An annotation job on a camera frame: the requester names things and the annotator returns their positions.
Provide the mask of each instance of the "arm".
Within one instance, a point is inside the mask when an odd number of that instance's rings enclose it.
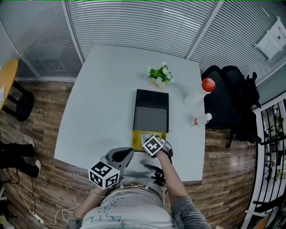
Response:
[[[168,156],[162,151],[159,151],[156,155],[165,175],[172,216],[177,228],[211,229],[204,216],[195,208]]]
[[[74,214],[75,217],[82,220],[85,214],[88,213],[91,209],[99,207],[99,204],[103,199],[102,196],[105,196],[106,192],[107,190],[103,190],[99,187],[92,189],[89,196],[86,198],[86,200],[79,206],[79,208],[75,212]]]
[[[188,197],[189,195],[187,190],[171,164],[168,156],[162,151],[159,151],[156,156],[162,165],[171,204],[173,205],[182,197]]]

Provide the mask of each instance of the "window blinds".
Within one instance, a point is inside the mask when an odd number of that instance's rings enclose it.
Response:
[[[95,44],[148,49],[184,58],[213,1],[68,1],[86,59]]]
[[[211,65],[235,65],[245,77],[255,71],[258,82],[286,57],[286,47],[271,60],[255,48],[277,16],[286,25],[280,1],[225,1],[190,59],[200,64],[201,73]]]
[[[82,64],[61,2],[2,2],[0,19],[18,52],[40,77],[77,77]]]

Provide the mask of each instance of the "black pants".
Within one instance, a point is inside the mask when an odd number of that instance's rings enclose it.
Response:
[[[35,151],[32,144],[4,144],[0,142],[0,169],[16,168],[36,178],[39,174],[39,168],[35,165],[32,166],[22,158],[34,156]]]

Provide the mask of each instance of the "shoe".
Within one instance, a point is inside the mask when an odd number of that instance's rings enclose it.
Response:
[[[37,166],[39,168],[39,174],[37,175],[37,177],[39,177],[40,171],[41,171],[41,162],[39,160],[36,160],[35,166]]]
[[[35,148],[35,143],[33,139],[30,139],[29,144],[31,144],[33,146],[33,148]]]

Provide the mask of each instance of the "wooden floor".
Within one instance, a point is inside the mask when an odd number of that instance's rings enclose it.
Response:
[[[22,85],[34,94],[33,111],[23,123],[0,112],[0,132],[5,143],[23,144],[30,138],[35,141],[36,158],[42,163],[40,177],[33,179],[36,213],[46,223],[52,223],[58,209],[77,208],[92,188],[87,170],[54,159],[61,118],[73,84]],[[206,131],[202,185],[187,187],[190,197],[209,224],[225,229],[237,228],[244,217],[252,190],[256,153],[255,145],[246,142],[233,141],[231,148],[225,149],[227,137],[228,131]],[[1,173],[3,179],[7,177],[5,170]],[[19,177],[18,187],[33,209],[33,199],[28,195],[32,191],[31,179],[21,172]],[[5,194],[11,201],[9,210],[18,217],[11,220],[15,228],[40,228],[28,213],[15,185],[5,184]],[[65,224],[60,217],[58,225]]]

